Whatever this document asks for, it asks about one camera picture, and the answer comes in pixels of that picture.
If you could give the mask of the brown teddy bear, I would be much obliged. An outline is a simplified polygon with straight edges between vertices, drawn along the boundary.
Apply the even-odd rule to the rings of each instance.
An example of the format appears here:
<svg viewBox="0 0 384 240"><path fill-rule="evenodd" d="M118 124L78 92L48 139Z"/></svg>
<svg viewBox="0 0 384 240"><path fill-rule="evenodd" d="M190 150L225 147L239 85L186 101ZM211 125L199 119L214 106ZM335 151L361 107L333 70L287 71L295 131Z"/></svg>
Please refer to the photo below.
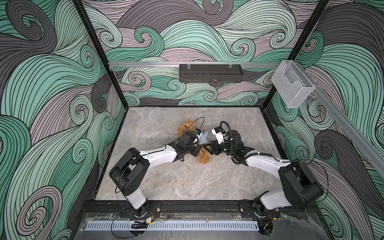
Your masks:
<svg viewBox="0 0 384 240"><path fill-rule="evenodd" d="M188 120L186 123L180 125L180 127L178 129L178 138L181 138L182 135L187 131L193 133L195 129L196 128L195 128L194 121ZM199 151L199 154L197 157L199 158L199 161L201 164L203 164L203 165L208 164L210 159L211 159L211 154L208 152L208 150L204 149L202 147L202 145L200 145L200 146L201 146L201 148L200 148L200 151Z"/></svg>

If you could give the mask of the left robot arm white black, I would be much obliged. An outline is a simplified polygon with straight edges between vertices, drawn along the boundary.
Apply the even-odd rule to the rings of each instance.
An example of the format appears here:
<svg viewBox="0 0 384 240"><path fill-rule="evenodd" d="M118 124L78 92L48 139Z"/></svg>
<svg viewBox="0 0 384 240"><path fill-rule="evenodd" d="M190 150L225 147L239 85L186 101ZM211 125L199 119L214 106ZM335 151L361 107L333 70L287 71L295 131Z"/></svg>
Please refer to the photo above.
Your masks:
<svg viewBox="0 0 384 240"><path fill-rule="evenodd" d="M147 171L162 164L181 161L186 155L198 156L202 136L200 129L196 129L193 132L186 131L177 141L160 149L139 151L130 148L112 167L109 176L131 207L136 211L143 210L148 199L141 191L140 185Z"/></svg>

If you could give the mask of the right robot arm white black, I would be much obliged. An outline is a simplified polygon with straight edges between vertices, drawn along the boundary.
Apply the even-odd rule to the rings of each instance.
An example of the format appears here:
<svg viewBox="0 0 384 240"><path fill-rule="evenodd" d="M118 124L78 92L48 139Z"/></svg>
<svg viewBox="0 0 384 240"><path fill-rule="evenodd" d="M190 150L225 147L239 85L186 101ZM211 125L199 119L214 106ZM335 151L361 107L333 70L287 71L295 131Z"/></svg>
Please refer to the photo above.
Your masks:
<svg viewBox="0 0 384 240"><path fill-rule="evenodd" d="M280 180L281 190L266 191L256 197L254 208L258 212L285 207L304 210L324 194L323 187L306 163L278 159L272 154L246 147L235 130L226 132L217 127L212 133L216 140L204 145L210 154L226 154L236 165L257 168Z"/></svg>

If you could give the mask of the light blue fleece hoodie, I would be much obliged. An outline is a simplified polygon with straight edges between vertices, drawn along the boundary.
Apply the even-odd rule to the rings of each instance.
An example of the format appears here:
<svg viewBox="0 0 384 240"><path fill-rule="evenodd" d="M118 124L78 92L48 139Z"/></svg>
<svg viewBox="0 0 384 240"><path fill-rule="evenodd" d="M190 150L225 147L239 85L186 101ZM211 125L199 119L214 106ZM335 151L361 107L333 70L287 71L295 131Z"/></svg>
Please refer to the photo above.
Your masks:
<svg viewBox="0 0 384 240"><path fill-rule="evenodd" d="M201 133L201 135L199 137L199 144L200 145L205 145L205 144L208 144L210 142L208 140L208 135L209 135L208 131L204 131L203 133Z"/></svg>

